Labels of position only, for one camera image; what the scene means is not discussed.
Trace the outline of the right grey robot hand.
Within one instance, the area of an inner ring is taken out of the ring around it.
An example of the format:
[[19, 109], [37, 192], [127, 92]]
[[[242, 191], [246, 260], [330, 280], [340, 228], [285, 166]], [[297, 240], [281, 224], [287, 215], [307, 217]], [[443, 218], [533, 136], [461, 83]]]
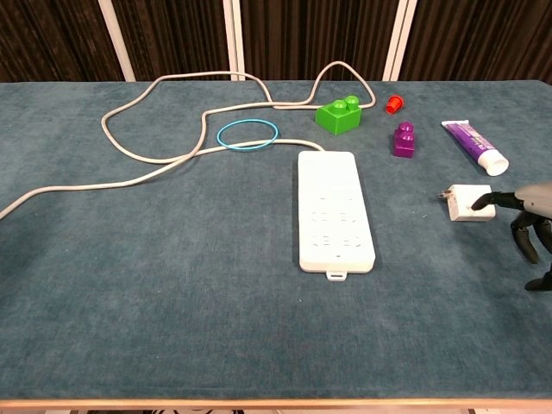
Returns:
[[529, 226], [551, 253], [551, 182], [525, 185], [513, 192], [488, 192], [480, 196], [471, 209], [482, 210], [491, 204], [520, 211], [511, 222], [511, 233], [518, 250], [530, 263], [536, 264], [539, 257], [530, 242]]

